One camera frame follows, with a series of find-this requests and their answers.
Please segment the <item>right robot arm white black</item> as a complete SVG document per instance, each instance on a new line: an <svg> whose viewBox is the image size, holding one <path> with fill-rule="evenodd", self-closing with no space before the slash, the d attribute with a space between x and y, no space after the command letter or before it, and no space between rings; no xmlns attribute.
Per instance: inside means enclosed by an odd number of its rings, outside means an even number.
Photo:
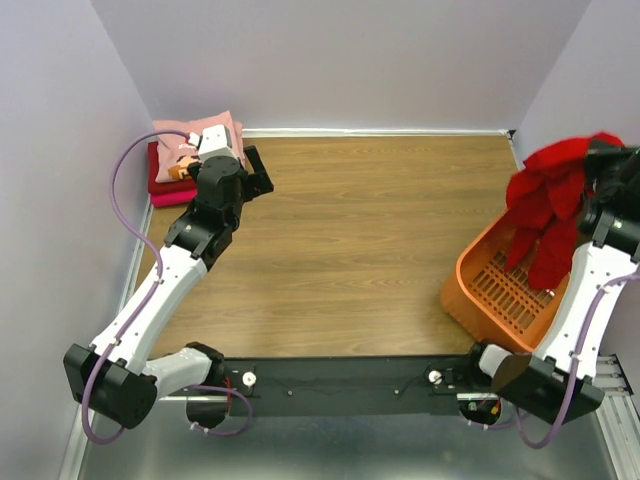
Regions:
<svg viewBox="0 0 640 480"><path fill-rule="evenodd" d="M588 240L574 252L550 329L530 354L493 343L476 350L492 393L553 431L602 403L594 384L599 347L625 284L639 278L639 149L598 144L585 167L594 195L578 229Z"/></svg>

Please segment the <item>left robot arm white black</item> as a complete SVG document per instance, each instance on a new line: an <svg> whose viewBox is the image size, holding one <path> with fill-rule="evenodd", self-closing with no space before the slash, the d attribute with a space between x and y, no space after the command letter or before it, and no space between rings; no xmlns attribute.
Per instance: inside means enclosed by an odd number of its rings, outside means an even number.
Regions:
<svg viewBox="0 0 640 480"><path fill-rule="evenodd" d="M197 194L169 228L153 269L89 346L74 344L65 354L69 386L84 413L133 429L166 395L227 387L223 355L204 344L191 342L157 360L149 354L186 295L230 246L244 204L274 190L257 148L244 154L249 169L228 156L191 165Z"/></svg>

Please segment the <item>pink folded printed t shirt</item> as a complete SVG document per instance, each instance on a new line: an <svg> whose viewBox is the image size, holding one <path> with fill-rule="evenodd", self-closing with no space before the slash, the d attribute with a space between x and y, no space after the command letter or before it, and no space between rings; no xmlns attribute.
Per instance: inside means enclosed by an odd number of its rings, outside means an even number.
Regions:
<svg viewBox="0 0 640 480"><path fill-rule="evenodd" d="M244 163L243 153L243 124L233 119L230 111L224 111L218 115L205 117L191 121L178 120L153 120L153 128L158 130L173 129L186 133L202 134L202 130L217 124L224 124L231 133L232 146L236 157ZM197 149L188 144L178 135L163 134L158 137L157 145L159 170L155 181L157 183L172 183L186 180L189 175L186 170L187 159L198 159Z"/></svg>

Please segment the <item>magenta folded t shirt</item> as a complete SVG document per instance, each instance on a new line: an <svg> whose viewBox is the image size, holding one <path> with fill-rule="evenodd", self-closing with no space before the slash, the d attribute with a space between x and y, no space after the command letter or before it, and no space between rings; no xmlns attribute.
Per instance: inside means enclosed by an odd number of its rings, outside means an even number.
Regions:
<svg viewBox="0 0 640 480"><path fill-rule="evenodd" d="M196 195L196 189L170 193L151 194L150 201L155 208L168 208L188 204L195 198Z"/></svg>

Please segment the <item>orange plastic laundry basket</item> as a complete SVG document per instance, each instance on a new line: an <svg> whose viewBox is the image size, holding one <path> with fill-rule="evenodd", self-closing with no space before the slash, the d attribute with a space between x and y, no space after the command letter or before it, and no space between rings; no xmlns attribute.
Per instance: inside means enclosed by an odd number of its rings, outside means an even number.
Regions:
<svg viewBox="0 0 640 480"><path fill-rule="evenodd" d="M476 341L530 353L549 330L569 278L554 289L531 288L528 272L536 250L506 270L514 233L503 214L489 224L457 259L441 288L440 303Z"/></svg>

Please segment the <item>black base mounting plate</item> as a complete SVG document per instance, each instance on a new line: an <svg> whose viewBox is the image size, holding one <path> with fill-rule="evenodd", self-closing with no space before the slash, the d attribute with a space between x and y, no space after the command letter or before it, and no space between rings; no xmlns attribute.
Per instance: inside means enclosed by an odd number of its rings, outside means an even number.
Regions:
<svg viewBox="0 0 640 480"><path fill-rule="evenodd" d="M458 415L487 405L490 379L467 355L228 357L225 374L256 417Z"/></svg>

